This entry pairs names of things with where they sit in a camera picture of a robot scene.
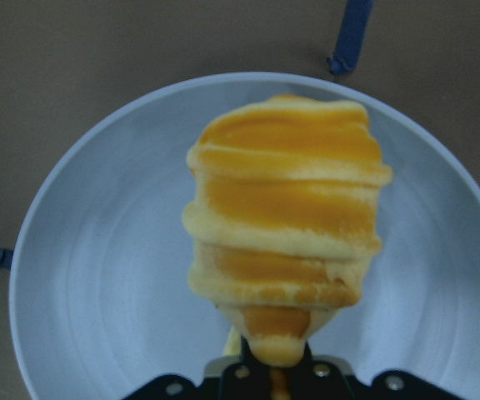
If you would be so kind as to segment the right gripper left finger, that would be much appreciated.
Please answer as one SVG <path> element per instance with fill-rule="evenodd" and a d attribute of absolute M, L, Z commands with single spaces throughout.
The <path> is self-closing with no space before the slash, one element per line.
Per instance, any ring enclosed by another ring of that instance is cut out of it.
<path fill-rule="evenodd" d="M 247 366 L 230 366 L 220 376 L 205 377 L 199 386 L 175 374 L 154 378 L 131 393 L 131 399 L 239 399 L 233 383 L 248 378 Z"/>

